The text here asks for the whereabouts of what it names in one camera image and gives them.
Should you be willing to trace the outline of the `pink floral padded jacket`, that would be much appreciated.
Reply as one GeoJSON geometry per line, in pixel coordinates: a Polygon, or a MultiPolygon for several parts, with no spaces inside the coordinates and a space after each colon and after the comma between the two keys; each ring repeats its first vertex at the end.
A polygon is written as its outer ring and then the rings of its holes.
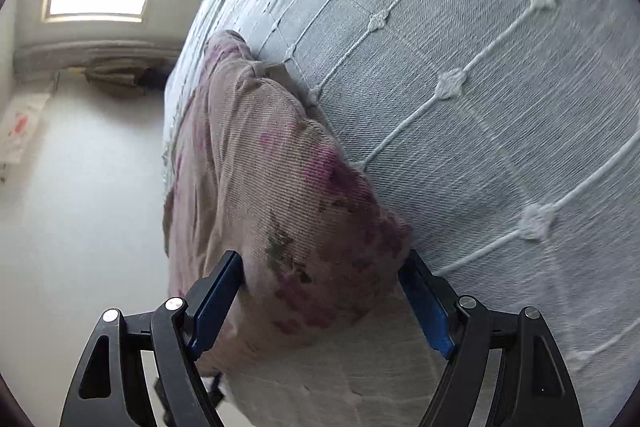
{"type": "Polygon", "coordinates": [[[227,251],[245,284],[198,360],[228,373],[347,329],[394,288],[410,230],[383,208],[280,64],[223,31],[169,143],[164,234],[182,295],[227,251]]]}

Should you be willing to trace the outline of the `grey quilted bedspread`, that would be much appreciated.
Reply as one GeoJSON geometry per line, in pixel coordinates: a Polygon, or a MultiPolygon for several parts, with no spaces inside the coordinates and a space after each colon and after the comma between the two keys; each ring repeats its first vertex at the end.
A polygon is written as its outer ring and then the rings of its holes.
{"type": "Polygon", "coordinates": [[[612,424],[639,381],[639,1],[203,0],[166,139],[221,29],[310,90],[433,272],[544,314],[612,424]]]}

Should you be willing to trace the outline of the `grey left curtain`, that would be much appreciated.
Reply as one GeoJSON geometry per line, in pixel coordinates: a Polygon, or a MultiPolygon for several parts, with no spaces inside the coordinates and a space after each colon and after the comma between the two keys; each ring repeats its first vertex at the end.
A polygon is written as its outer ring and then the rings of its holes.
{"type": "Polygon", "coordinates": [[[175,64],[182,45],[144,40],[80,40],[22,46],[13,54],[15,77],[29,81],[50,72],[111,60],[175,64]]]}

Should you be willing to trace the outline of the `wall calendar poster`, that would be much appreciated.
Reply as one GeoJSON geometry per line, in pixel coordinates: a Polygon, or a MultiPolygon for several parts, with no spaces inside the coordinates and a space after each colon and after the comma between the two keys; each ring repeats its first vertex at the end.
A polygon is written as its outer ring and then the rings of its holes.
{"type": "Polygon", "coordinates": [[[14,95],[1,121],[2,165],[18,165],[22,161],[50,96],[48,92],[14,95]]]}

